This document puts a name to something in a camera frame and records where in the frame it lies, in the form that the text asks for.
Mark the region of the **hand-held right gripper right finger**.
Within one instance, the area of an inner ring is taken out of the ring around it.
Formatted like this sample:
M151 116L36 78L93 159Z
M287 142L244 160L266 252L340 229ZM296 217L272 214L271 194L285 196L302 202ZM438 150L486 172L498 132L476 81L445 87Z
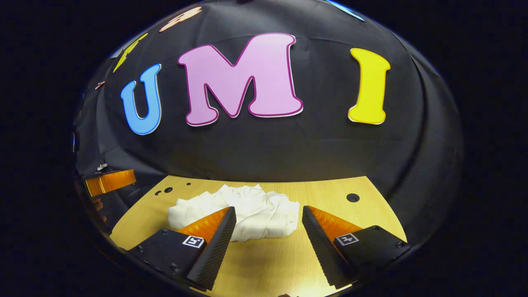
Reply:
M306 205L302 223L328 284L341 289L381 274L411 246L384 228L361 228Z

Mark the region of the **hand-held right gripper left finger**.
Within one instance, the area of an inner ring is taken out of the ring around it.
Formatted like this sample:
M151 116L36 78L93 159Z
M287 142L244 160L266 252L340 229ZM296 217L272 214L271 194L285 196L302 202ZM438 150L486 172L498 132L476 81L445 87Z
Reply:
M172 283L211 291L235 225L235 207L225 207L177 231L162 228L128 255Z

